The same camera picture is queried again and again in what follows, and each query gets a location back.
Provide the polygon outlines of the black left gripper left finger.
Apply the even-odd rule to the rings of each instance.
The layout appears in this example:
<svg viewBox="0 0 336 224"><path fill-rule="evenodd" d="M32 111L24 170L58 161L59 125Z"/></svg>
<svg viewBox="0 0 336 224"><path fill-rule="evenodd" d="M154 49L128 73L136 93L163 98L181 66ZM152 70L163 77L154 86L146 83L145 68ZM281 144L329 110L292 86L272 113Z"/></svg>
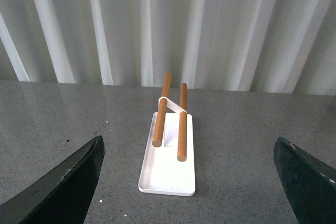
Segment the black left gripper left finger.
<svg viewBox="0 0 336 224"><path fill-rule="evenodd" d="M1 205L1 223L84 223L104 158L102 136L90 140Z"/></svg>

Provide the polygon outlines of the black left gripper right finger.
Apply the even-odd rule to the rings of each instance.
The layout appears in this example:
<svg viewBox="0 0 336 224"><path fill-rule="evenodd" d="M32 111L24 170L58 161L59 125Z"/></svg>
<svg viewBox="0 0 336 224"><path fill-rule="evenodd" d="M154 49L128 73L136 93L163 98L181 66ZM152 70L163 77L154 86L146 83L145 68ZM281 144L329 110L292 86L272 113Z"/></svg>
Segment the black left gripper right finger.
<svg viewBox="0 0 336 224"><path fill-rule="evenodd" d="M283 137L274 163L299 223L335 223L335 169Z"/></svg>

